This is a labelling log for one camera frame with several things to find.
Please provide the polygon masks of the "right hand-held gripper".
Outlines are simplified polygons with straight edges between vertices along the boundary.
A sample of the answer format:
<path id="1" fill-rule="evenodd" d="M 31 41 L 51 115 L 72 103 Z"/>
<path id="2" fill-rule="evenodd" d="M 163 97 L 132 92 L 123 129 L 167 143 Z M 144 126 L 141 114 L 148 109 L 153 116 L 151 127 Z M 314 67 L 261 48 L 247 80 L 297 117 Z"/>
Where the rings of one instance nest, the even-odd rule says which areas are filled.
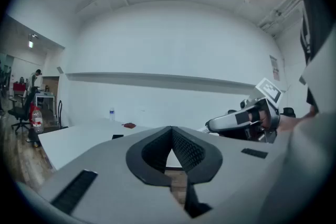
<path id="1" fill-rule="evenodd" d="M 263 78 L 250 96 L 240 103 L 241 109 L 257 106 L 255 111 L 264 112 L 259 122 L 250 120 L 245 110 L 213 118 L 205 123 L 207 129 L 219 136 L 238 140 L 273 143 L 277 137 L 280 122 L 279 104 L 282 92 L 268 79 Z"/>

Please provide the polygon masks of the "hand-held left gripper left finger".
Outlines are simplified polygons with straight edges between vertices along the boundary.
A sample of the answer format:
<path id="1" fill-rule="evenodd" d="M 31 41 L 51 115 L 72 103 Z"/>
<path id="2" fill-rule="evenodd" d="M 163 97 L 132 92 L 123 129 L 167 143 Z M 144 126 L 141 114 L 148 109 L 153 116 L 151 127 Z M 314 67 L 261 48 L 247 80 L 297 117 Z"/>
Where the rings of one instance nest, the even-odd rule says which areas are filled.
<path id="1" fill-rule="evenodd" d="M 183 224 L 190 217 L 169 186 L 151 186 L 138 179 L 126 162 L 128 149 L 163 130 L 149 129 L 100 143 L 87 150 L 44 182 L 39 195 L 48 202 L 82 170 L 97 173 L 71 216 L 92 224 Z"/>

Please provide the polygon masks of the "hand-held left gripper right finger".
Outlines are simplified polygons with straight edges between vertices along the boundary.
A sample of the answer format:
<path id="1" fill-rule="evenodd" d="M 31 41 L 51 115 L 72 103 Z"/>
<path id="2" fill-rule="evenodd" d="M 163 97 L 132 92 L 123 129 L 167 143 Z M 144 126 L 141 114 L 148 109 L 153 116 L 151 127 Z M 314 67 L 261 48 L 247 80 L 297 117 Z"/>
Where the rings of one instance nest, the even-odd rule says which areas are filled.
<path id="1" fill-rule="evenodd" d="M 201 214 L 257 179 L 283 154 L 287 135 L 274 143 L 243 141 L 204 134 L 184 127 L 171 128 L 171 145 L 187 175 L 184 216 Z"/>

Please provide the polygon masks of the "person's right forearm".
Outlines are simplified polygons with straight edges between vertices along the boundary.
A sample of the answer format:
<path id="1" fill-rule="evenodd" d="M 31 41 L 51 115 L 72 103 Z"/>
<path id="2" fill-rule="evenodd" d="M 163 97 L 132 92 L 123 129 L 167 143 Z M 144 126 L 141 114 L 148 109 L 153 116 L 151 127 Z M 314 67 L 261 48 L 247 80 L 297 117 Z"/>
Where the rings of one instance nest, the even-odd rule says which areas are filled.
<path id="1" fill-rule="evenodd" d="M 285 132 L 285 131 L 291 131 L 295 128 L 296 125 L 298 125 L 300 122 L 304 120 L 311 119 L 317 115 L 317 112 L 311 107 L 311 110 L 309 113 L 307 113 L 305 116 L 301 118 L 291 118 L 289 116 L 281 115 L 280 116 L 280 122 L 277 128 L 277 132 Z"/>

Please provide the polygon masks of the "person's right hand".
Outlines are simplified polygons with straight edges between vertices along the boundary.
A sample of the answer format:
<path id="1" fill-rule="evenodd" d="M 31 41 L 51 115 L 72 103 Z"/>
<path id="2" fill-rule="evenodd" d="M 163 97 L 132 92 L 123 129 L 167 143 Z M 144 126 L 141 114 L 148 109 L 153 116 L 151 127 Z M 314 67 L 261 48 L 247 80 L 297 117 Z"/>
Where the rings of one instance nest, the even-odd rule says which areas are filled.
<path id="1" fill-rule="evenodd" d="M 258 122 L 260 126 L 265 129 L 268 129 L 270 127 L 269 116 L 264 110 L 251 110 L 251 112 L 249 113 L 249 120 L 251 121 L 251 123 Z"/>

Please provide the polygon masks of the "black metal chair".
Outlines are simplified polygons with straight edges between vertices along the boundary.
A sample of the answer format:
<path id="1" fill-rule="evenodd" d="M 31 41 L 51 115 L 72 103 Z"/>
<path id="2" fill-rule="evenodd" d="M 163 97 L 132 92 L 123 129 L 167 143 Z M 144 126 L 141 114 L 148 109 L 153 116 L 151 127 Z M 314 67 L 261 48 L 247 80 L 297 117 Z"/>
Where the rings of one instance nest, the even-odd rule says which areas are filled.
<path id="1" fill-rule="evenodd" d="M 61 113 L 62 113 L 62 101 L 60 100 L 58 103 L 58 110 L 57 110 L 58 126 L 60 129 L 68 128 L 68 126 L 63 126 L 62 124 Z"/>

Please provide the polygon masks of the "large clear water bottle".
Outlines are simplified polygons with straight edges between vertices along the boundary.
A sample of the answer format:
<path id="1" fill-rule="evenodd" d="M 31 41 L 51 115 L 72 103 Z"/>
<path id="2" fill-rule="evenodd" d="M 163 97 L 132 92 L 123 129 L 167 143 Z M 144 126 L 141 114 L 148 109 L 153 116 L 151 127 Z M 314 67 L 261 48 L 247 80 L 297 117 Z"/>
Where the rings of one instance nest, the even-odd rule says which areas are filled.
<path id="1" fill-rule="evenodd" d="M 41 134 L 44 131 L 43 116 L 38 107 L 34 107 L 31 115 L 31 124 L 36 134 Z"/>

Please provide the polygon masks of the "white background desk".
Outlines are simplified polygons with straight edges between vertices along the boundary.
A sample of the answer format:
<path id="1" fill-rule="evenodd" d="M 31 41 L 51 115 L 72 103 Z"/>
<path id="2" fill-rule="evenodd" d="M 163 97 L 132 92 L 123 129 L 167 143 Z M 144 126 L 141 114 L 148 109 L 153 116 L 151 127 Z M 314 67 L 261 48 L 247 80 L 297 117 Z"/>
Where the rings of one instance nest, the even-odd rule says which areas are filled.
<path id="1" fill-rule="evenodd" d="M 56 114 L 56 99 L 55 99 L 55 95 L 52 94 L 51 92 L 38 92 L 35 94 L 34 97 L 34 105 L 38 106 L 38 99 L 42 98 L 43 101 L 48 100 L 49 104 L 48 104 L 48 109 L 51 110 L 53 112 L 53 114 Z"/>

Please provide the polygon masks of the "black office chair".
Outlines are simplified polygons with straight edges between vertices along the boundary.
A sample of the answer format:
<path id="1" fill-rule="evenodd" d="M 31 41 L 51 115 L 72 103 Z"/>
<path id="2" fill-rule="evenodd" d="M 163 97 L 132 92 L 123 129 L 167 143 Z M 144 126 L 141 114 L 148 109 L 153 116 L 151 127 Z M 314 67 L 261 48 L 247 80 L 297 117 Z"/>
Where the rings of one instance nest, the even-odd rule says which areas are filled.
<path id="1" fill-rule="evenodd" d="M 32 87 L 31 92 L 26 98 L 23 98 L 23 96 L 20 96 L 22 99 L 21 107 L 18 107 L 15 105 L 15 103 L 17 102 L 16 99 L 8 98 L 10 101 L 12 101 L 12 108 L 8 110 L 8 114 L 14 116 L 16 120 L 19 120 L 18 123 L 11 125 L 12 130 L 16 126 L 16 129 L 15 129 L 16 135 L 17 135 L 18 129 L 23 130 L 23 128 L 25 128 L 29 130 L 28 125 L 30 125 L 30 122 L 29 122 L 30 104 L 32 103 L 33 98 L 35 97 L 36 91 L 37 91 L 37 87 Z"/>

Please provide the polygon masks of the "ceiling air vent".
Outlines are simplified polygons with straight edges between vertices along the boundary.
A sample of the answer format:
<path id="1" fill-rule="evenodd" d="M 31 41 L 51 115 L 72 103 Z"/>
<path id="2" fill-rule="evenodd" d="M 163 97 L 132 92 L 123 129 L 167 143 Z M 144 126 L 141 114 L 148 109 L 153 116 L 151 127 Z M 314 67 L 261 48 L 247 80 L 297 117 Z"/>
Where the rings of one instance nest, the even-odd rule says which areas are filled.
<path id="1" fill-rule="evenodd" d="M 283 0 L 258 23 L 258 27 L 276 38 L 302 20 L 302 9 L 302 0 Z"/>

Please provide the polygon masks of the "red cabinet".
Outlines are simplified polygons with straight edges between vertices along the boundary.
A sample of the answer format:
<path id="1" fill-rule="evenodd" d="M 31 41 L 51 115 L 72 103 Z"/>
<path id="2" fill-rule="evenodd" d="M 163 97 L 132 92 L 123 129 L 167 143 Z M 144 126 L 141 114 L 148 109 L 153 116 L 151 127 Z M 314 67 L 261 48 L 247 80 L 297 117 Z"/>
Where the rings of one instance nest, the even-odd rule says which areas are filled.
<path id="1" fill-rule="evenodd" d="M 26 85 L 24 83 L 13 83 L 13 95 L 24 95 Z"/>

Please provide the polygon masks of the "person's black shirt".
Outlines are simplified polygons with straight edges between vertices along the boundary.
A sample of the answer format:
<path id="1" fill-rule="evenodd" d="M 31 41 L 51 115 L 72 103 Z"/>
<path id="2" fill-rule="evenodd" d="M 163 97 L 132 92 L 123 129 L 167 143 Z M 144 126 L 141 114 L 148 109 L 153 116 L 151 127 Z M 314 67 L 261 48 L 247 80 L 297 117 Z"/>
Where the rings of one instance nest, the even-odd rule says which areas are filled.
<path id="1" fill-rule="evenodd" d="M 327 0 L 303 0 L 302 14 L 300 43 L 308 65 L 323 46 L 335 19 Z"/>

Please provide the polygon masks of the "red and white wall poster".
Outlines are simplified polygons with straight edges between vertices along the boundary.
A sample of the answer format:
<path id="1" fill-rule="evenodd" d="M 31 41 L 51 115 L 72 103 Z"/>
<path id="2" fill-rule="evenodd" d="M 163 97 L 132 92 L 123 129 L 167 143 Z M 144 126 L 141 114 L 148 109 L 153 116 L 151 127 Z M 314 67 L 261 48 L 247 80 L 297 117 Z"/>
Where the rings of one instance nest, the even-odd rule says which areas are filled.
<path id="1" fill-rule="evenodd" d="M 273 73 L 274 80 L 280 81 L 280 73 L 279 73 L 279 68 L 278 68 L 278 61 L 272 55 L 270 55 L 269 57 L 270 57 L 270 62 L 271 62 L 271 66 L 272 66 L 272 73 Z"/>

